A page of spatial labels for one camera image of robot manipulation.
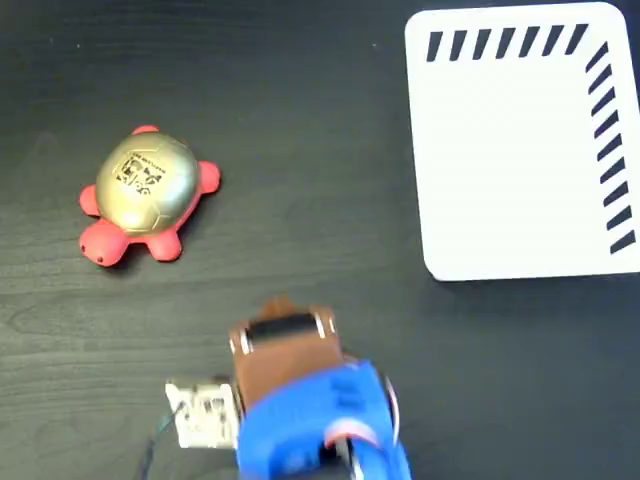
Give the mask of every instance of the table surface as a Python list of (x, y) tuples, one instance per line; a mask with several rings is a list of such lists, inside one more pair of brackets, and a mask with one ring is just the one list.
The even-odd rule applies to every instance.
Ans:
[[(488, 4), (4, 2), (0, 477), (133, 478), (164, 380), (230, 372), (227, 329), (286, 292), (393, 379), (414, 478), (635, 480), (638, 279), (444, 285), (422, 262), (404, 24)], [(224, 185), (179, 261), (100, 269), (77, 197), (144, 123)], [(173, 431), (151, 472), (233, 478)]]

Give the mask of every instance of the white plate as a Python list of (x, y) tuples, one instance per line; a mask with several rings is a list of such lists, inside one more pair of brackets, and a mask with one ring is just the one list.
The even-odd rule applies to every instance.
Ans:
[(424, 11), (405, 36), (430, 272), (459, 281), (639, 271), (640, 113), (621, 12)]

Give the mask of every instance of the turtle head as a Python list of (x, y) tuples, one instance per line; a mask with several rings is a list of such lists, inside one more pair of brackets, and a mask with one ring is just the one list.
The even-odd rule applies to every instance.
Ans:
[(121, 228), (100, 220), (82, 233), (79, 244), (84, 256), (93, 263), (110, 267), (122, 258), (129, 239)]

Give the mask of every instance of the gold turtle shell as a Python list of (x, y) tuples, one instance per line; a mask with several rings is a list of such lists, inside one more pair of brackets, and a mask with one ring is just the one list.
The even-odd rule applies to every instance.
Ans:
[(130, 135), (98, 172), (98, 208), (127, 235), (159, 233), (186, 212), (199, 181), (186, 145), (159, 132)]

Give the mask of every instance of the toy turtle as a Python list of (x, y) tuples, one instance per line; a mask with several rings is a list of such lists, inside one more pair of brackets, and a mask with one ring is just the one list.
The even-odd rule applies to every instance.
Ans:
[(117, 263), (132, 243), (146, 244), (157, 261), (173, 261), (182, 252), (178, 229), (200, 197), (219, 185), (215, 164), (198, 162), (186, 145), (154, 126), (139, 127), (80, 194), (82, 210), (101, 217), (80, 236), (80, 249), (103, 267)]

